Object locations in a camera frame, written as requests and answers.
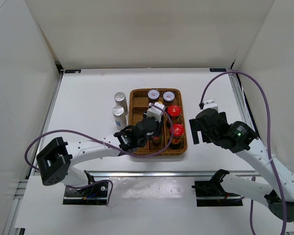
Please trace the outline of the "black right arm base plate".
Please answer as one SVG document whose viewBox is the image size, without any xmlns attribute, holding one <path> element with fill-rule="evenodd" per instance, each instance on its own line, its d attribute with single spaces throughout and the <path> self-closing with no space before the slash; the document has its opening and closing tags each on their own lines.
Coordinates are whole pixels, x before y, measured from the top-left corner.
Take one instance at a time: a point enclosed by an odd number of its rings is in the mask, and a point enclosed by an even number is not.
<svg viewBox="0 0 294 235">
<path fill-rule="evenodd" d="M 197 207 L 240 207 L 243 197 L 226 192 L 220 184 L 212 181 L 195 181 L 192 185 Z"/>
</svg>

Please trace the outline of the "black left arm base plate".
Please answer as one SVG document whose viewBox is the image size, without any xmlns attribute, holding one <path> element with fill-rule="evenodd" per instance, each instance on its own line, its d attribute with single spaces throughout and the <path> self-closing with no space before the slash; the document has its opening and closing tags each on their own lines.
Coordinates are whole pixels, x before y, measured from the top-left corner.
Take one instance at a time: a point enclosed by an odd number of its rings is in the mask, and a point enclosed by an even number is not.
<svg viewBox="0 0 294 235">
<path fill-rule="evenodd" d="M 84 189 L 74 189 L 66 186 L 62 204 L 106 206 L 110 195 L 110 183 L 107 180 L 97 181 L 97 183 Z"/>
</svg>

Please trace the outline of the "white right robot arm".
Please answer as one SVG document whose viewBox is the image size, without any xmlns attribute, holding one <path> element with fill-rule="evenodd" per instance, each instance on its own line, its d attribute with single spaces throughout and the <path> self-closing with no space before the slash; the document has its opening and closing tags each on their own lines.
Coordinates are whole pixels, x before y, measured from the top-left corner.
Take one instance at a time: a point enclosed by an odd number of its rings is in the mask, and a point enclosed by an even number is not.
<svg viewBox="0 0 294 235">
<path fill-rule="evenodd" d="M 239 194 L 267 207 L 279 219 L 294 221 L 294 174 L 269 152 L 257 134 L 244 122 L 228 124 L 226 114 L 205 109 L 189 120 L 193 143 L 198 132 L 205 143 L 230 150 L 250 164 L 266 184 L 252 182 L 219 169 L 210 179 L 210 190 L 221 196 L 225 192 Z"/>
</svg>

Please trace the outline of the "silver-lid salt shaker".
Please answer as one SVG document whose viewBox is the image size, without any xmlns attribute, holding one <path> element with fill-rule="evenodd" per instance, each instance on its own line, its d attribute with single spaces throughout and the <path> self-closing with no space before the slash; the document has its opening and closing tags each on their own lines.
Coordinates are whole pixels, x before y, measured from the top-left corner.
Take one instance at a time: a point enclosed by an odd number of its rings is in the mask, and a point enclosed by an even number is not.
<svg viewBox="0 0 294 235">
<path fill-rule="evenodd" d="M 125 110 L 122 106 L 115 106 L 112 109 L 112 114 L 114 116 L 114 120 L 115 120 L 116 125 L 120 129 L 123 129 L 127 126 Z"/>
<path fill-rule="evenodd" d="M 127 105 L 125 93 L 123 92 L 115 93 L 114 100 L 115 100 L 116 106 L 122 106 L 124 108 L 125 115 L 128 115 L 128 105 Z"/>
</svg>

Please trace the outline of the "red-lid sauce jar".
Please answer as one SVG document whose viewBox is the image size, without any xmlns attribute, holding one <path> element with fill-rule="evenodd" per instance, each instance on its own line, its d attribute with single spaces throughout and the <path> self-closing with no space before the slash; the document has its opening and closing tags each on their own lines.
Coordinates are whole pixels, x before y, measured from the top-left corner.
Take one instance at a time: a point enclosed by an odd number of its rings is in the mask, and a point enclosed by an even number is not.
<svg viewBox="0 0 294 235">
<path fill-rule="evenodd" d="M 183 138 L 185 134 L 185 128 L 182 124 L 174 124 L 173 127 L 169 127 L 169 138 L 170 140 L 171 135 L 173 134 L 173 139 L 170 143 L 171 149 L 180 149 L 183 144 Z"/>
<path fill-rule="evenodd" d="M 180 116 L 181 116 L 181 108 L 177 105 L 171 105 L 167 108 L 167 113 L 170 117 L 170 120 L 173 124 L 180 123 Z"/>
</svg>

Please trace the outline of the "brown wicker basket tray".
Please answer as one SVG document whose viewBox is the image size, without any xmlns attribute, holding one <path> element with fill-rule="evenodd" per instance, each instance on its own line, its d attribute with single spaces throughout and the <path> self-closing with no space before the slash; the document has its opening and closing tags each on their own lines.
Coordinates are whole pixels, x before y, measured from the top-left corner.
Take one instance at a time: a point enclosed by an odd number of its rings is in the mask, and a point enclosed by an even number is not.
<svg viewBox="0 0 294 235">
<path fill-rule="evenodd" d="M 135 89 L 130 92 L 129 96 L 129 116 L 128 116 L 128 123 L 130 125 L 135 125 L 137 122 L 143 119 L 143 113 L 145 113 L 148 109 L 148 104 L 150 100 L 148 98 L 148 92 L 151 91 L 151 88 L 144 88 L 144 89 Z M 183 154 L 187 148 L 187 134 L 186 134 L 186 124 L 184 119 L 184 110 L 183 110 L 183 102 L 182 102 L 182 95 L 178 89 L 170 89 L 170 88 L 157 88 L 159 92 L 159 99 L 158 101 L 164 102 L 163 94 L 165 92 L 172 92 L 174 93 L 174 100 L 172 105 L 179 106 L 181 108 L 181 114 L 178 118 L 178 124 L 184 127 L 184 133 L 182 134 L 181 138 L 179 139 L 179 143 L 177 143 L 177 139 L 173 139 L 172 143 L 169 147 L 160 153 L 160 156 L 178 156 Z M 164 116 L 164 124 L 161 130 L 161 142 L 154 143 L 153 140 L 149 140 L 145 147 L 139 148 L 135 153 L 137 155 L 148 155 L 152 153 L 156 153 L 163 149 L 169 142 L 171 133 L 170 128 L 167 125 L 167 117 Z"/>
</svg>

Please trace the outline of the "white-lid spice jar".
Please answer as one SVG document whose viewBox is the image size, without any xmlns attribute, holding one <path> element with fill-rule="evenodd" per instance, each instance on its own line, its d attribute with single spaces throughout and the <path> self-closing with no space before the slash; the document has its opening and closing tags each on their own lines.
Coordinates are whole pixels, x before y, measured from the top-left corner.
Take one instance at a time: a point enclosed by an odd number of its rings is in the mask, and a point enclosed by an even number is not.
<svg viewBox="0 0 294 235">
<path fill-rule="evenodd" d="M 174 104 L 175 94 L 171 91 L 164 92 L 163 94 L 163 103 L 165 106 L 171 106 Z"/>
<path fill-rule="evenodd" d="M 160 93 L 158 90 L 152 89 L 148 92 L 147 96 L 150 103 L 155 103 L 159 101 Z"/>
</svg>

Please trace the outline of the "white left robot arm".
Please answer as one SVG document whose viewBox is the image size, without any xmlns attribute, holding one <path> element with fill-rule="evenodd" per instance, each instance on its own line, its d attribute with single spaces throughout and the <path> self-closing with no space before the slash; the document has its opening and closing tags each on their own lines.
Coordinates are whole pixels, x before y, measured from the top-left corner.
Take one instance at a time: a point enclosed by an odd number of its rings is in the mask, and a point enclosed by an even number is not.
<svg viewBox="0 0 294 235">
<path fill-rule="evenodd" d="M 75 165 L 105 157 L 118 157 L 135 153 L 154 136 L 159 122 L 145 117 L 98 141 L 65 142 L 62 137 L 51 140 L 37 155 L 38 168 L 44 186 L 58 183 L 71 186 L 82 196 L 91 194 L 93 184 L 86 171 Z"/>
</svg>

